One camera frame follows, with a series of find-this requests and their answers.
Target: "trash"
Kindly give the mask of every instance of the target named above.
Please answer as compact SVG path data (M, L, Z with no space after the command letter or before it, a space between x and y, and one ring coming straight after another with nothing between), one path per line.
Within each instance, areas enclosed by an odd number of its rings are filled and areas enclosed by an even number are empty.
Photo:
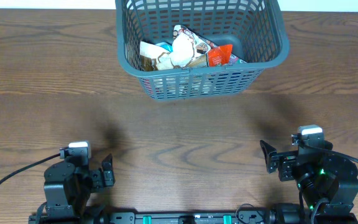
M181 25L173 28L172 46L165 42L157 45L140 42L140 56L145 71L246 63L231 51L231 44L218 47Z
M168 44L168 43L161 42L161 43L156 44L156 46L162 47L163 49L165 49L165 50L167 50L169 52L173 52L172 46L170 44Z

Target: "blue plastic basket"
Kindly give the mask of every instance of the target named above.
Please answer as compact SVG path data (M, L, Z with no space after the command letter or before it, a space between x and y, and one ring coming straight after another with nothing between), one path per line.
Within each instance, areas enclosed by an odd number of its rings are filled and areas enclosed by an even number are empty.
M277 0L116 0L118 59L155 100L233 95L265 68L281 64L290 44ZM222 67L145 72L139 44L172 43L173 27L184 25L248 63Z

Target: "green tape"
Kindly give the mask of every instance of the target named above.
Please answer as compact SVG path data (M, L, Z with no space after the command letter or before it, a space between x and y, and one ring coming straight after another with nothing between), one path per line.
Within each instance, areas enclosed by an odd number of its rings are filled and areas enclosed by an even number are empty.
M143 224L152 224L152 217L143 217Z
M231 224L231 215L223 216L223 224Z

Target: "wooden table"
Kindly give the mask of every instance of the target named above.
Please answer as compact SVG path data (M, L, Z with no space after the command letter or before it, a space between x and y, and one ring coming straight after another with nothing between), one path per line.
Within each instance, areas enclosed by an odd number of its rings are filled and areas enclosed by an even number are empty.
M335 150L358 157L358 13L285 12L282 65L237 96L167 103L119 66L115 16L0 9L0 179L88 139L92 168L112 153L117 179L89 204L235 210L298 202L294 182L266 173L260 139L295 150L290 134L318 124ZM58 161L0 186L0 223L26 223Z

